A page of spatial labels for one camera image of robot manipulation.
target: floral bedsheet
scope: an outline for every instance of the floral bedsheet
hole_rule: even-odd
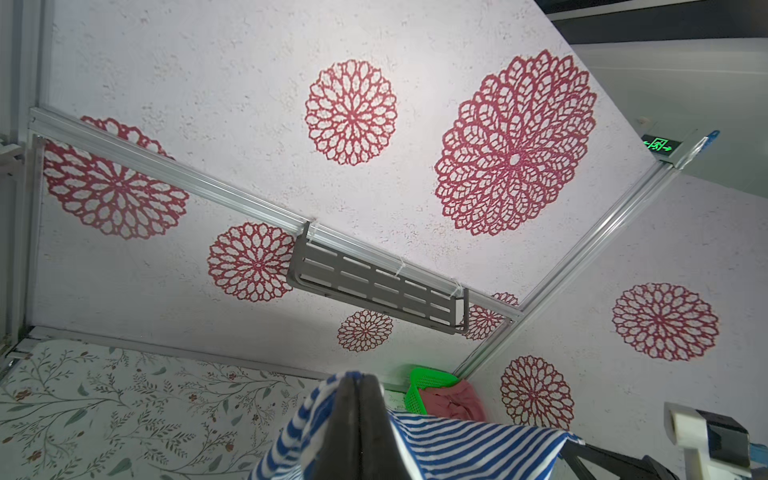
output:
[[[0,386],[3,478],[246,478],[315,380],[71,340]]]

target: hanging shelf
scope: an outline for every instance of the hanging shelf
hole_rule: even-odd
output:
[[[468,325],[468,290],[462,296],[439,292],[397,272],[313,241],[310,222],[296,238],[288,267],[288,284],[427,326],[439,332],[465,333]]]

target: ceiling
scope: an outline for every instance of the ceiling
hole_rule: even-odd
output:
[[[574,45],[622,114],[720,130],[685,173],[768,197],[768,38]]]

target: zip tie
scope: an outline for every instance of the zip tie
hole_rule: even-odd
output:
[[[453,284],[456,285],[456,290],[453,290],[453,293],[451,293],[451,296],[456,296],[456,293],[464,290],[464,286],[460,284],[458,280],[455,278],[451,278],[451,280],[453,280]]]
[[[319,225],[319,220],[311,220],[309,228],[306,229],[306,242],[312,243],[312,240],[314,240],[315,235],[317,234],[317,226]]]
[[[402,272],[402,269],[406,268],[406,261],[400,256],[397,256],[400,259],[400,268],[397,269],[395,272],[395,276],[400,276],[400,272]]]

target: metal frame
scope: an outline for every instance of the metal frame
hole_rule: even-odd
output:
[[[282,228],[294,236],[300,235],[304,225],[312,221],[208,174],[201,173],[179,162],[168,160],[131,142],[56,112],[44,108],[32,108],[30,118],[29,128],[36,134],[70,144],[100,157],[109,158],[124,167]],[[401,257],[322,224],[318,224],[313,230],[313,240],[385,270],[399,271],[403,276],[441,292],[452,293],[456,290],[456,281],[453,279],[411,263],[404,263]],[[477,290],[470,290],[469,301],[511,319],[522,316],[522,312],[517,308]]]
[[[176,356],[184,359],[200,360],[201,362],[222,363],[224,365],[240,366],[245,369],[264,370],[281,373],[283,375],[297,376],[303,379],[326,380],[331,373],[316,372],[314,370],[296,369],[289,366],[274,365],[272,363],[256,362],[253,360],[238,359],[231,356],[214,355],[212,353],[196,352],[193,350],[178,349],[171,346],[154,345],[153,343],[136,342],[133,340],[116,339],[110,336],[91,335],[90,333],[73,332],[71,330],[54,329],[47,326],[36,326],[28,335],[31,342],[20,344],[16,350],[22,353],[31,352],[38,342],[51,339],[77,340],[79,342],[93,343],[101,346],[113,346],[118,349],[137,350],[138,352],[156,353],[158,355]],[[383,383],[384,388],[393,392],[405,392],[406,387]]]
[[[18,65],[18,77],[14,83],[19,98],[18,108],[15,110],[15,133],[17,137],[12,138],[12,140],[17,139],[18,135],[22,136],[26,160],[24,179],[21,183],[23,188],[19,189],[22,191],[18,196],[20,202],[17,210],[20,221],[17,222],[16,245],[18,251],[23,254],[18,256],[14,269],[14,335],[18,335],[24,329],[25,322],[30,320],[33,306],[32,288],[35,283],[35,253],[37,251],[42,190],[43,142],[40,137],[65,142],[73,147],[107,157],[125,167],[157,178],[231,210],[280,227],[294,235],[298,235],[304,224],[311,221],[311,219],[280,205],[260,199],[180,162],[170,161],[74,118],[37,107],[41,94],[40,85],[47,82],[46,78],[41,78],[40,72],[48,70],[46,63],[50,55],[47,43],[51,38],[51,9],[46,7],[50,5],[45,0],[6,1],[14,2],[17,10],[21,8],[21,14],[17,12],[18,20],[22,22],[22,29],[18,39],[20,43],[18,55],[20,57],[15,64]],[[468,289],[470,303],[500,313],[509,318],[510,321],[503,323],[496,329],[491,337],[486,339],[462,362],[455,374],[461,378],[472,375],[496,352],[508,346],[519,334],[521,327],[538,317],[558,293],[605,248],[610,239],[615,237],[623,226],[642,211],[677,174],[679,174],[679,170],[672,165],[657,162],[539,283],[520,308],[509,306],[507,303],[477,290]],[[316,225],[313,239],[339,252],[377,265],[384,270],[398,271],[403,276],[435,290],[451,293],[455,292],[457,287],[464,288],[458,285],[454,279],[406,263],[401,257],[324,225]],[[123,342],[108,337],[99,337],[99,340],[102,343]],[[238,362],[237,359],[227,359],[227,361],[233,364]]]
[[[12,103],[8,132],[3,132],[8,141],[23,149],[21,161],[13,177],[15,180],[14,226],[12,240],[12,285],[9,304],[9,325],[6,326],[12,345],[18,343],[27,320],[28,285],[34,274],[30,259],[35,257],[37,239],[38,208],[35,196],[37,164],[41,160],[41,138],[28,129],[30,108],[38,104],[41,50],[41,23],[44,15],[44,0],[5,0],[3,12],[13,16],[12,32],[12,80],[10,101]]]

